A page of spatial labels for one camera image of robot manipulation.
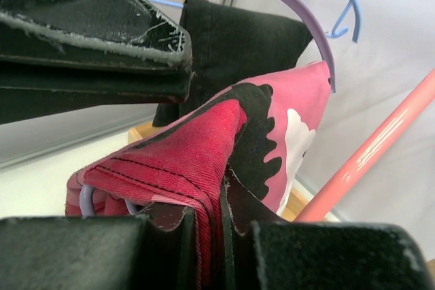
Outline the black trousers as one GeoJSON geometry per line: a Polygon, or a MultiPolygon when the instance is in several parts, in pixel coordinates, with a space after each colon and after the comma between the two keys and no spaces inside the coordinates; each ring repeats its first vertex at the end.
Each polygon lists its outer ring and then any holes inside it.
{"type": "Polygon", "coordinates": [[[313,39],[303,22],[206,0],[185,0],[179,24],[191,37],[194,76],[185,102],[157,107],[154,127],[167,126],[245,78],[295,67],[313,39]]]}

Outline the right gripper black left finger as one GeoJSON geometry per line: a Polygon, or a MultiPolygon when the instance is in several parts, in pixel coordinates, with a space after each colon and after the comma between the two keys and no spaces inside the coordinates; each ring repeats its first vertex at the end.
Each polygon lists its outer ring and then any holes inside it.
{"type": "Polygon", "coordinates": [[[195,289],[194,211],[1,221],[2,289],[195,289]]]}

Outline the pink camouflage trousers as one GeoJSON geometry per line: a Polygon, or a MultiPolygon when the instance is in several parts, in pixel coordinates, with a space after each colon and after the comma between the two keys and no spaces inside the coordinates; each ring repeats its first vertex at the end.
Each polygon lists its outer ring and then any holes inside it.
{"type": "Polygon", "coordinates": [[[198,287],[222,264],[220,188],[230,166],[263,205],[280,213],[330,96],[325,62],[244,79],[204,105],[74,173],[65,213],[81,215],[94,188],[97,215],[126,215],[128,203],[166,202],[196,213],[198,287]]]}

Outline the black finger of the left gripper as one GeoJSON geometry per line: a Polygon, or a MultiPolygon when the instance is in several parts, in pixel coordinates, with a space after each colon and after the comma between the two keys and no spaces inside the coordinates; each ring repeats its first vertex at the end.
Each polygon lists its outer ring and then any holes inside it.
{"type": "Polygon", "coordinates": [[[1,123],[99,105],[180,103],[188,32],[148,0],[1,0],[1,123]]]}

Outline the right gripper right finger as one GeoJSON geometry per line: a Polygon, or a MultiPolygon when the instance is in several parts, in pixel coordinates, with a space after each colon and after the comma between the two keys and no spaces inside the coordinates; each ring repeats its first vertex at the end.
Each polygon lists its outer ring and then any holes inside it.
{"type": "Polygon", "coordinates": [[[402,228],[296,223],[265,207],[232,169],[222,181],[225,289],[423,289],[425,262],[402,228]]]}

